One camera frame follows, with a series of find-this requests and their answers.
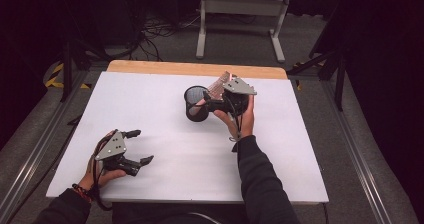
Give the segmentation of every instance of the white table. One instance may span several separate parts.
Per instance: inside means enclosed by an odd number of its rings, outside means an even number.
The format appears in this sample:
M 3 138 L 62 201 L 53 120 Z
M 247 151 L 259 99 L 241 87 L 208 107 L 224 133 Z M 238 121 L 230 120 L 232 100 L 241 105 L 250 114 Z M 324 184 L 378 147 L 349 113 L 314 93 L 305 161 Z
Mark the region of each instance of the white table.
M 156 65 L 159 66 L 153 70 L 160 70 L 160 63 Z M 290 81 L 238 75 L 258 92 L 255 97 L 254 133 L 260 148 L 274 164 L 290 201 L 328 202 Z M 155 158 L 148 166 L 142 167 L 136 177 L 119 178 L 102 188 L 103 199 L 242 202 L 237 158 L 231 152 L 234 143 L 228 140 L 226 126 L 212 114 L 201 123 L 191 122 L 185 116 L 184 91 L 193 85 L 207 87 L 217 78 L 103 72 L 50 184 L 47 197 L 58 196 L 80 180 L 96 143 L 110 130 L 140 129 L 140 136 L 125 139 L 128 148 L 125 157 L 138 160 L 154 155 Z

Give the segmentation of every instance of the person's right hand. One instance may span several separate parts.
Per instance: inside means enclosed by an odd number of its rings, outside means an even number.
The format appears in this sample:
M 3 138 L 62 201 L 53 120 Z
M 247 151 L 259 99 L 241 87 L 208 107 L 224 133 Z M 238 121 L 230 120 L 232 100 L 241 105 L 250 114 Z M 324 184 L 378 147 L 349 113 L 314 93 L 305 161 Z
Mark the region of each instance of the person's right hand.
M 237 136 L 237 126 L 235 122 L 231 120 L 227 113 L 221 110 L 216 110 L 213 112 L 213 114 L 215 114 L 215 116 L 217 116 L 227 125 L 228 131 L 230 131 L 230 134 L 233 136 L 233 138 L 241 139 L 243 137 L 253 135 L 253 124 L 255 121 L 253 106 L 254 97 L 253 95 L 249 95 L 249 105 L 247 106 L 246 111 L 241 116 L 238 116 L 239 123 L 240 121 L 242 122 L 240 137 Z

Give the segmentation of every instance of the forearm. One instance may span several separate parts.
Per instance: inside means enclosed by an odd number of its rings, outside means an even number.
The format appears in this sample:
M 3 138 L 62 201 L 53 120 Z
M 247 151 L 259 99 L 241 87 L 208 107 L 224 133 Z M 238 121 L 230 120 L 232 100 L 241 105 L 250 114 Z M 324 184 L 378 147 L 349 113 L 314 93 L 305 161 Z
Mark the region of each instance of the forearm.
M 251 223 L 298 223 L 268 157 L 256 144 L 255 136 L 238 143 L 242 196 Z
M 33 223 L 79 224 L 87 221 L 91 204 L 72 189 L 67 189 L 40 212 Z

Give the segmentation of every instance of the human hand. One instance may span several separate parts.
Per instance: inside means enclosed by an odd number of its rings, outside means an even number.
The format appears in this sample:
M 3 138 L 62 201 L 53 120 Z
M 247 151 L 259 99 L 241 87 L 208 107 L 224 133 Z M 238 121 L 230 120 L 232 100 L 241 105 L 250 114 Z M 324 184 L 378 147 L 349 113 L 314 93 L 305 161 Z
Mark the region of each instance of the human hand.
M 102 143 L 99 143 L 99 145 L 101 147 L 103 147 L 104 145 L 106 145 L 106 143 L 108 142 L 108 140 L 110 139 L 110 137 L 113 136 L 115 132 L 111 131 L 109 132 L 102 140 Z M 93 165 L 96 164 L 96 173 L 93 175 Z M 81 179 L 81 181 L 78 183 L 78 185 L 82 188 L 84 188 L 85 190 L 90 190 L 91 187 L 94 184 L 94 176 L 99 176 L 100 173 L 100 168 L 99 168 L 99 162 L 96 161 L 94 159 L 94 156 L 92 155 L 90 160 L 88 161 L 87 164 L 87 170 L 85 172 L 84 177 Z M 113 171 L 105 171 L 104 173 L 100 174 L 99 177 L 99 181 L 98 181 L 98 185 L 99 187 L 104 187 L 109 181 L 116 179 L 116 178 L 120 178 L 126 176 L 125 171 L 123 170 L 113 170 Z
M 228 131 L 230 132 L 231 136 L 237 140 L 238 138 L 253 135 L 253 124 L 255 121 L 253 107 L 254 96 L 249 95 L 249 104 L 247 106 L 246 111 L 242 115 L 238 116 L 238 121 L 239 123 L 241 122 L 240 136 L 238 136 L 238 130 L 235 121 L 233 121 L 227 113 L 221 110 L 215 110 L 213 114 L 227 125 Z

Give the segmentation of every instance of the wrist strap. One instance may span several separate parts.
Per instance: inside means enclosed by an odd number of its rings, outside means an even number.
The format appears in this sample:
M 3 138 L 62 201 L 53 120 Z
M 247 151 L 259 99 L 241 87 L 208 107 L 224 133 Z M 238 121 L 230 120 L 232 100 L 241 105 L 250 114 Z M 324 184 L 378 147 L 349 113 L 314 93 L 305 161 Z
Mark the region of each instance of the wrist strap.
M 88 203 L 91 203 L 93 201 L 93 195 L 91 195 L 90 191 L 85 190 L 84 188 L 80 187 L 78 184 L 72 184 L 72 188 L 74 188 L 74 191 L 78 193 L 84 200 L 86 200 Z

